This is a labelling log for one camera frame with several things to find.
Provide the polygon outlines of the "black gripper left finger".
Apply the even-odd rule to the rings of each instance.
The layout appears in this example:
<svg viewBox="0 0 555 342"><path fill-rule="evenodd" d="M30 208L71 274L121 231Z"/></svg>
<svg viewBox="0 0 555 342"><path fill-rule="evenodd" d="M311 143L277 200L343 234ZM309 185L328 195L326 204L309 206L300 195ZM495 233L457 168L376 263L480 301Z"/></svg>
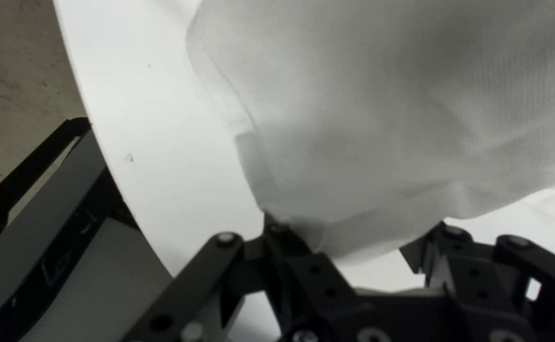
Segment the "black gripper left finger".
<svg viewBox="0 0 555 342"><path fill-rule="evenodd" d="M123 342L227 342L243 303L262 293L275 342L351 342L341 320L353 291L324 255L263 221L258 238L220 233L187 261L123 335Z"/></svg>

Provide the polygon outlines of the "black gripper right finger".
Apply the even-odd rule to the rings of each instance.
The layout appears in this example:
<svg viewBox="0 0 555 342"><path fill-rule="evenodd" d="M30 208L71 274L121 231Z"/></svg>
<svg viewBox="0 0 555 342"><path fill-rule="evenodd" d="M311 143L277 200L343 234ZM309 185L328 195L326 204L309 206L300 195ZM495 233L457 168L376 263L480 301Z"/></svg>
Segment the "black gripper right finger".
<svg viewBox="0 0 555 342"><path fill-rule="evenodd" d="M423 290L404 342L555 342L555 253L503 234L492 246L438 225L400 248Z"/></svg>

